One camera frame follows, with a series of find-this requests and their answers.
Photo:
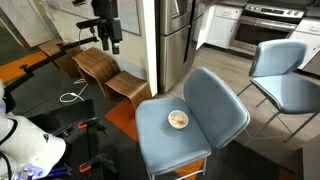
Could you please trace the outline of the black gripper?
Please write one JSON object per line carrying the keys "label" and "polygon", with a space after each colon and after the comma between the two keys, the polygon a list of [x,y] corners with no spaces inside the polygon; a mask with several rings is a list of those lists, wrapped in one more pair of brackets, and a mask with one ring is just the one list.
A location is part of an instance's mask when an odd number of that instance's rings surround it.
{"label": "black gripper", "polygon": [[78,22],[76,26],[79,29],[97,26],[100,30],[99,37],[102,38],[103,50],[109,50],[108,39],[110,39],[113,54],[119,54],[122,31],[118,20],[117,0],[92,0],[91,6],[96,19]]}

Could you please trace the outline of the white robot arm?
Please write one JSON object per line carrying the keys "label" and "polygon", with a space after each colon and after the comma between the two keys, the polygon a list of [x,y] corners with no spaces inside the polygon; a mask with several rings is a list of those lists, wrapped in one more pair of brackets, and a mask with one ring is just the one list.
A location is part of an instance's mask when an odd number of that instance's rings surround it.
{"label": "white robot arm", "polygon": [[1,178],[3,180],[36,180],[47,176],[66,151],[66,142],[32,123],[24,116],[12,114],[15,100],[11,92],[34,76],[34,71],[64,56],[66,51],[78,45],[97,42],[101,39],[104,50],[112,45],[112,53],[119,54],[122,41],[118,20],[117,0],[92,0],[91,6],[97,19],[79,22],[79,29],[96,26],[98,36],[58,44],[59,51],[31,66],[23,65],[25,74],[14,83],[1,84]]}

